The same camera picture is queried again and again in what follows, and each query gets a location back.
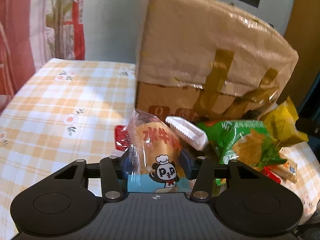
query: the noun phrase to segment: packing tape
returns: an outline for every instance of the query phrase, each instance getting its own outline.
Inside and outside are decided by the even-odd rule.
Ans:
[[[194,104],[194,110],[200,116],[207,116],[209,119],[220,118],[221,115],[212,111],[224,82],[227,80],[234,53],[229,50],[217,49],[212,70],[207,76],[204,89],[200,91],[199,97]],[[278,86],[271,88],[261,88],[261,86],[270,86],[278,75],[278,70],[270,68],[260,81],[259,87],[253,91],[245,93],[242,97],[236,98],[231,106],[223,113],[224,116],[241,117],[250,102],[263,107],[274,101],[275,95],[279,90]]]

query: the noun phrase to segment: panda chef cartoon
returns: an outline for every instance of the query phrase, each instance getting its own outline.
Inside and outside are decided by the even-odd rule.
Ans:
[[[175,163],[169,162],[168,155],[160,155],[156,158],[157,163],[152,165],[156,172],[150,172],[149,176],[156,182],[164,183],[164,187],[175,187],[180,180],[175,169]]]

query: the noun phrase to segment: yellow checkered tablecloth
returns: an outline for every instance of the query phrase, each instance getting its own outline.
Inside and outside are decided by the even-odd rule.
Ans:
[[[281,151],[298,165],[297,183],[287,180],[282,181],[281,185],[293,191],[301,199],[303,216],[300,224],[304,224],[316,211],[320,199],[320,164],[306,142],[282,148]]]
[[[0,239],[17,230],[13,198],[76,159],[96,163],[115,149],[114,126],[135,102],[135,65],[51,59],[0,116]],[[101,196],[100,180],[89,189]]]

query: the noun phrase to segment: metal screw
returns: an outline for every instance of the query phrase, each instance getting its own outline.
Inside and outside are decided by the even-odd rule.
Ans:
[[[116,199],[116,198],[119,198],[120,196],[121,196],[120,192],[117,192],[117,191],[108,191],[107,193],[105,193],[105,197],[109,199]]]
[[[193,193],[193,196],[198,199],[204,199],[209,197],[209,193],[205,191],[196,191],[195,193]]]

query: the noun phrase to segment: snack bag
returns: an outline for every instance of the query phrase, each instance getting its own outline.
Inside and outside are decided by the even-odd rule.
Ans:
[[[284,180],[290,180],[293,183],[297,182],[296,175],[298,165],[293,160],[288,159],[285,164],[268,166],[268,168]]]
[[[129,134],[125,125],[115,126],[115,146],[118,151],[125,151],[130,147]]]
[[[133,110],[128,124],[135,146],[129,192],[189,192],[189,181],[179,164],[179,137],[156,116]]]
[[[309,141],[306,133],[296,129],[295,123],[298,119],[297,110],[290,97],[260,118],[279,150],[282,147],[290,147],[300,142]]]
[[[207,146],[207,135],[191,122],[178,116],[167,116],[165,121],[182,140],[197,151],[202,151]]]
[[[261,121],[209,121],[197,126],[206,132],[219,156],[219,163],[228,164],[229,160],[238,159],[260,171],[264,166],[287,161],[280,158]],[[216,179],[218,186],[225,182],[225,179]]]

